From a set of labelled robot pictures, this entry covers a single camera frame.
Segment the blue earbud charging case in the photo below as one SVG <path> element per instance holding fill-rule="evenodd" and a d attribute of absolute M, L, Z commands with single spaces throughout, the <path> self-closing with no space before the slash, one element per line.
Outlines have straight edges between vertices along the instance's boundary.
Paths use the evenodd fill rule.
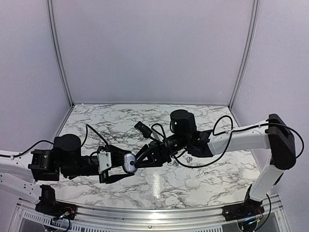
<path fill-rule="evenodd" d="M 128 153 L 124 155 L 124 163 L 123 163 L 123 170 L 127 174 L 134 174 L 137 171 L 135 167 L 136 157 L 132 153 Z"/>

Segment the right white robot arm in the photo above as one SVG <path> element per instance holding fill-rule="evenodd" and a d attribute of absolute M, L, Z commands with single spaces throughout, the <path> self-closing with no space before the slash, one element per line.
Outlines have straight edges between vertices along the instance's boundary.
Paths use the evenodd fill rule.
<path fill-rule="evenodd" d="M 270 149 L 271 157 L 257 180 L 247 190 L 239 212 L 250 216 L 262 204 L 267 192 L 278 183 L 286 170 L 296 164 L 296 131 L 288 127 L 277 114 L 247 127 L 216 133 L 214 129 L 198 131 L 194 114 L 175 110 L 170 114 L 172 136 L 162 132 L 162 141 L 153 141 L 128 164 L 134 168 L 159 167 L 177 160 L 176 153 L 184 149 L 197 158 L 223 157 L 226 152 L 246 149 Z"/>

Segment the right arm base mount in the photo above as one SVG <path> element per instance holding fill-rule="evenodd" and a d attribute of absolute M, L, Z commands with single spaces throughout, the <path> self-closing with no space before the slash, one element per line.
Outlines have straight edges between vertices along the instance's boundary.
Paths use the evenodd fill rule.
<path fill-rule="evenodd" d="M 243 202 L 224 206 L 222 216 L 226 222 L 235 221 L 239 232 L 258 232 L 270 218 L 271 212 L 271 202 Z"/>

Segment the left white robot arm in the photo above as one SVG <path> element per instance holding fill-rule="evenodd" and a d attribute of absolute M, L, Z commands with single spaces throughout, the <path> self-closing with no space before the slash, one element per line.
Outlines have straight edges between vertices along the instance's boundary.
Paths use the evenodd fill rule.
<path fill-rule="evenodd" d="M 60 176 L 98 176 L 100 183 L 114 183 L 136 172 L 135 156 L 112 145 L 101 146 L 88 156 L 81 154 L 81 139 L 74 134 L 56 137 L 52 149 L 35 149 L 0 156 L 0 187 L 51 215 L 61 211 L 55 190 L 38 181 L 59 181 Z"/>

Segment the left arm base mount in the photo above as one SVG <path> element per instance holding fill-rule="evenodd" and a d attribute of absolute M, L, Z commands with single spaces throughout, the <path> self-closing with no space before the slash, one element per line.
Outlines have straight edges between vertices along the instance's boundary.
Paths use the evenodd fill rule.
<path fill-rule="evenodd" d="M 55 225 L 56 222 L 60 221 L 67 223 L 63 228 L 60 227 L 56 230 L 47 229 L 48 232 L 68 232 L 71 229 L 72 221 L 75 218 L 77 205 L 59 201 L 56 201 L 53 204 L 38 203 L 35 206 L 35 210 L 52 216 L 50 225 Z"/>

